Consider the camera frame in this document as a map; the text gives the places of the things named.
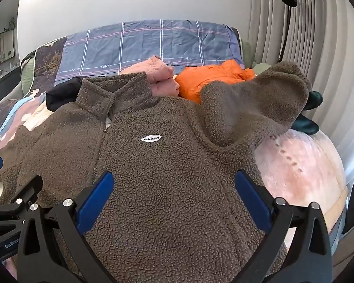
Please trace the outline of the brown fleece jacket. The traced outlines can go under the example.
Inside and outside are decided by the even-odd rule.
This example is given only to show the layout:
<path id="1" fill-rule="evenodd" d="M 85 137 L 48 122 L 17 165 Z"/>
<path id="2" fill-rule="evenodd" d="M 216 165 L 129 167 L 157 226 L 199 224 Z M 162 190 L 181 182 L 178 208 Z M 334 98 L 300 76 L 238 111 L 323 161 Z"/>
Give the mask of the brown fleece jacket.
<path id="1" fill-rule="evenodd" d="M 53 206 L 109 171 L 114 192 L 86 240 L 117 281 L 230 282 L 263 238 L 235 174 L 261 183 L 255 149 L 291 127 L 311 88 L 289 62 L 209 83 L 200 104 L 154 96 L 145 74 L 85 78 L 74 102 L 0 150 L 0 202 L 38 175 L 39 203 Z"/>

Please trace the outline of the black puffer jacket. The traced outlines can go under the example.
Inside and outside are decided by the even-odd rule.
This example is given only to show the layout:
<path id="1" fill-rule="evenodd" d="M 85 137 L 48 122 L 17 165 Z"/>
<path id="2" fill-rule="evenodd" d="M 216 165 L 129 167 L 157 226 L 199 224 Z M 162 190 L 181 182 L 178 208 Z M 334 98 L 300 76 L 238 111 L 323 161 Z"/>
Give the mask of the black puffer jacket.
<path id="1" fill-rule="evenodd" d="M 76 76 L 50 89 L 46 93 L 46 108 L 55 112 L 59 107 L 75 102 L 85 78 L 87 76 Z"/>

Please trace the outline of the pink quilted jacket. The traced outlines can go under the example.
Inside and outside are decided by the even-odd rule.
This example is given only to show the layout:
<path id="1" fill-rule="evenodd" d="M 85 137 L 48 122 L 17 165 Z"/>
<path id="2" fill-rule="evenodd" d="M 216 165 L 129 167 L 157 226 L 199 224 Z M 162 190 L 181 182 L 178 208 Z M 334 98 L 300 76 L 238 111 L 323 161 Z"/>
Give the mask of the pink quilted jacket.
<path id="1" fill-rule="evenodd" d="M 131 65 L 120 74 L 145 72 L 153 96 L 178 96 L 180 85 L 174 78 L 174 67 L 168 66 L 159 56 Z"/>

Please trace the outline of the pink cartoon pig blanket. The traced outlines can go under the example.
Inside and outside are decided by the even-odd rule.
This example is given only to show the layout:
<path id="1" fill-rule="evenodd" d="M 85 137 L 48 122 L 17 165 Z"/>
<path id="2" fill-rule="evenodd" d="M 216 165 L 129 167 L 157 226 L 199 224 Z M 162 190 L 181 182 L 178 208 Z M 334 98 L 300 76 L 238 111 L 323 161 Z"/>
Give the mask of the pink cartoon pig blanket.
<path id="1" fill-rule="evenodd" d="M 25 98 L 5 114 L 0 149 L 23 125 L 33 130 L 52 114 L 40 98 Z M 256 163 L 268 191 L 297 206 L 320 205 L 327 230 L 339 220 L 348 189 L 340 156 L 322 132 L 309 136 L 295 130 L 264 140 L 255 151 Z"/>

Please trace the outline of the blue plaid pillow cover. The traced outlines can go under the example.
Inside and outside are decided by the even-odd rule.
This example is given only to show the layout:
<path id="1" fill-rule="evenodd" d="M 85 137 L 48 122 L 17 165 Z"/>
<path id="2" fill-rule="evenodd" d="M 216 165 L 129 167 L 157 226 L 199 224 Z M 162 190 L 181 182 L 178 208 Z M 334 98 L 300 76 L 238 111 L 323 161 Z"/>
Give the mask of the blue plaid pillow cover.
<path id="1" fill-rule="evenodd" d="M 177 74 L 185 67 L 220 65 L 229 59 L 244 65 L 238 33 L 225 24 L 130 21 L 69 35 L 55 82 L 118 74 L 154 55 L 174 67 Z"/>

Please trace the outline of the orange puffer jacket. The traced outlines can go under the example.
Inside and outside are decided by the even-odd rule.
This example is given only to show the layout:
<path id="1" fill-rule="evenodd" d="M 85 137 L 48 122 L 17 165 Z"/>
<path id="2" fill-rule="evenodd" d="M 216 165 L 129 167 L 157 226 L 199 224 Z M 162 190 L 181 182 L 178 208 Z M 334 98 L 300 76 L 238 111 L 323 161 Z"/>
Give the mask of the orange puffer jacket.
<path id="1" fill-rule="evenodd" d="M 243 69 L 235 60 L 227 60 L 220 65 L 186 67 L 175 78 L 182 98 L 201 103 L 200 93 L 204 86 L 214 81 L 227 84 L 242 83 L 256 77 L 253 69 Z"/>

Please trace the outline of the pale green cushion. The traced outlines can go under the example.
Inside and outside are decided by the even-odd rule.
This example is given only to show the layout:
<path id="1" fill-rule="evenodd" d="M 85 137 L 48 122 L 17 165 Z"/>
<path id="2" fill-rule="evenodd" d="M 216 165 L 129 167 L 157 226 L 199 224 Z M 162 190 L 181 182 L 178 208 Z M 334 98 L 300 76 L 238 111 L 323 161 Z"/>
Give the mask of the pale green cushion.
<path id="1" fill-rule="evenodd" d="M 253 50 L 248 41 L 241 40 L 241 54 L 244 67 L 251 68 L 256 76 L 271 67 L 271 65 L 267 63 L 258 63 L 254 59 Z"/>

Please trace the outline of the black floor lamp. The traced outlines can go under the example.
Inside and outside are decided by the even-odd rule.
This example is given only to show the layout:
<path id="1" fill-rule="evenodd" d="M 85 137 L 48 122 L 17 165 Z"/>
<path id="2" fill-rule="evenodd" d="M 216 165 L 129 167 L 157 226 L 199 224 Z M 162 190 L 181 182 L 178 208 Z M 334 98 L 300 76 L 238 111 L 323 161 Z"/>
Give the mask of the black floor lamp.
<path id="1" fill-rule="evenodd" d="M 282 61 L 282 58 L 285 53 L 285 48 L 287 45 L 288 32 L 290 28 L 291 21 L 291 10 L 297 7 L 297 0 L 281 0 L 287 6 L 287 22 L 285 24 L 285 32 L 282 38 L 282 46 L 279 53 L 278 63 Z"/>

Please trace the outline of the grey pleated curtain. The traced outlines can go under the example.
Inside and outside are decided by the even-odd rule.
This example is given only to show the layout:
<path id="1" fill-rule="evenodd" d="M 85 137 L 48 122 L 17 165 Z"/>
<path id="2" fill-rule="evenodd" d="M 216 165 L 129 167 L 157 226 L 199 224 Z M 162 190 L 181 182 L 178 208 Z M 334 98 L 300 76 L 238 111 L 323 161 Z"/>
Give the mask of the grey pleated curtain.
<path id="1" fill-rule="evenodd" d="M 287 22 L 281 0 L 249 0 L 248 40 L 258 63 L 279 58 Z M 283 58 L 311 80 L 323 104 L 308 113 L 335 145 L 354 179 L 354 7 L 349 0 L 297 0 Z"/>

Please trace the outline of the green pillow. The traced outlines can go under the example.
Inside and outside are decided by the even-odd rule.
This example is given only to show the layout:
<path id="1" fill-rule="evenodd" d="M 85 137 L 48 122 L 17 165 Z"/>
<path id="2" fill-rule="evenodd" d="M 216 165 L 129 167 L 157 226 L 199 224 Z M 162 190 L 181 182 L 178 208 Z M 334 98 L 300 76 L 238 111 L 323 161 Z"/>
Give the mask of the green pillow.
<path id="1" fill-rule="evenodd" d="M 34 61 L 35 57 L 28 57 L 21 64 L 21 90 L 25 96 L 31 89 L 34 82 Z"/>

